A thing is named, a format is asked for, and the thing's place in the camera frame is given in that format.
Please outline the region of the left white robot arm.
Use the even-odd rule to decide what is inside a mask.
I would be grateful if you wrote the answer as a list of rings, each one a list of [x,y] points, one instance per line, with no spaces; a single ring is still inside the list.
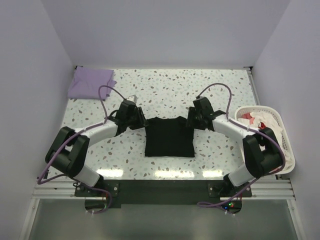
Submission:
[[[63,176],[85,185],[92,196],[99,196],[105,188],[104,177],[87,166],[88,148],[117,137],[128,128],[136,130],[146,126],[142,108],[125,99],[115,111],[115,116],[106,116],[103,121],[83,128],[61,128],[45,156],[46,169],[55,168]]]

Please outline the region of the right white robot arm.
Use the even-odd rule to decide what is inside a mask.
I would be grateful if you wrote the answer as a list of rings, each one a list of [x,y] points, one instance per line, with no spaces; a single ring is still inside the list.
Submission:
[[[206,97],[197,96],[193,101],[186,126],[223,134],[242,147],[244,163],[223,177],[219,190],[227,196],[235,196],[245,184],[281,171],[286,164],[285,155],[271,128],[247,127],[229,118],[226,112],[215,111]]]

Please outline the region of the black t shirt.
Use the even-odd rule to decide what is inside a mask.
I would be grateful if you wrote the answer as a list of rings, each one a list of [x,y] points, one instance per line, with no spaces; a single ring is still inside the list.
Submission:
[[[194,128],[187,127],[187,119],[154,117],[145,127],[146,157],[194,158]]]

